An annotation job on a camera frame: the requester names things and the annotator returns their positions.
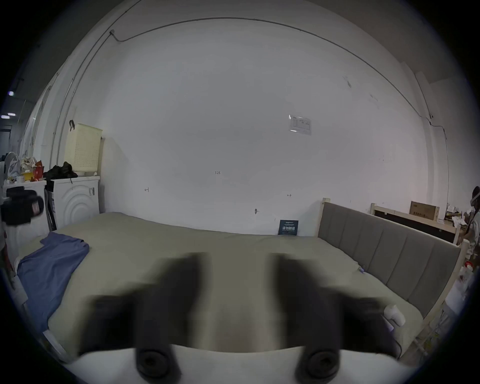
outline white washing machine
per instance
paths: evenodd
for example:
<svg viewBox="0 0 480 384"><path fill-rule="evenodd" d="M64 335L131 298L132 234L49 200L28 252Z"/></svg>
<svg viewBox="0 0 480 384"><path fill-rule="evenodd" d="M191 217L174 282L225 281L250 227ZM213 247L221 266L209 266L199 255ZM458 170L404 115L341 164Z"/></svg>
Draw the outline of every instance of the white washing machine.
<svg viewBox="0 0 480 384"><path fill-rule="evenodd" d="M29 243L37 236L46 236L50 232L47 222L47 204L45 202L45 185L46 181L33 181L26 183L4 184L3 186L3 198L7 196L7 189L13 187L23 186L26 190L34 190L38 196L44 199L44 209L40 216L33 217L30 223L22 224L17 227L5 228L7 234L7 249L8 258L12 266L14 266L15 259L18 256L18 249L24 244Z"/></svg>
<svg viewBox="0 0 480 384"><path fill-rule="evenodd" d="M53 191L48 192L48 203L57 229L90 219L100 213L99 180L99 176L52 180Z"/></svg>

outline blue cloth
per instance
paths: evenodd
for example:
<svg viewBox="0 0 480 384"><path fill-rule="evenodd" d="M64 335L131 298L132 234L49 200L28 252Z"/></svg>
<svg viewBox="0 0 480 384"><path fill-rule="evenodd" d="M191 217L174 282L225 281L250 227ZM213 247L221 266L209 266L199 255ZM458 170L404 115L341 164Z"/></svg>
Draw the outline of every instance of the blue cloth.
<svg viewBox="0 0 480 384"><path fill-rule="evenodd" d="M70 276L88 253L86 242L50 232L43 247L24 257L17 275L28 296L26 303L38 332L48 329L48 318L61 303Z"/></svg>

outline gray upholstered headboard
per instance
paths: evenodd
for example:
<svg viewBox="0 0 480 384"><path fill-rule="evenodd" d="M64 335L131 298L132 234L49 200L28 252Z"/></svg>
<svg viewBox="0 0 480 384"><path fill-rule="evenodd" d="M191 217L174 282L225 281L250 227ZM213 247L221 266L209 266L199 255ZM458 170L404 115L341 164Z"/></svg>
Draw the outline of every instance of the gray upholstered headboard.
<svg viewBox="0 0 480 384"><path fill-rule="evenodd" d="M318 237L417 307L424 318L442 294L448 293L445 287L453 284L451 276L463 262L460 247L452 243L327 202Z"/></svg>

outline cardboard box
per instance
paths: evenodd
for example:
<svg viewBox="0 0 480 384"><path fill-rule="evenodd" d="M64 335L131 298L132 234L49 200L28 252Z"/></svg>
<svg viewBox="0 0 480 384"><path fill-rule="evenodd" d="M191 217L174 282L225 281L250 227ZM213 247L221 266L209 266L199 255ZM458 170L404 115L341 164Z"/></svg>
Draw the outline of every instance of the cardboard box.
<svg viewBox="0 0 480 384"><path fill-rule="evenodd" d="M410 204L410 214L418 217L423 217L425 219L437 221L438 220L438 211L440 207L435 205L417 203L412 201Z"/></svg>

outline yellow container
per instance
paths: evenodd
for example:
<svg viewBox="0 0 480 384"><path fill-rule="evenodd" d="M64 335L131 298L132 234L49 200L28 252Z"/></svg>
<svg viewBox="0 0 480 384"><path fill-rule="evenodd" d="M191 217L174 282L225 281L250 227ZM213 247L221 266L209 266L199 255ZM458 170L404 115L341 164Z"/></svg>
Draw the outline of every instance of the yellow container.
<svg viewBox="0 0 480 384"><path fill-rule="evenodd" d="M25 177L25 181L30 181L33 177L33 172L22 173L22 176Z"/></svg>

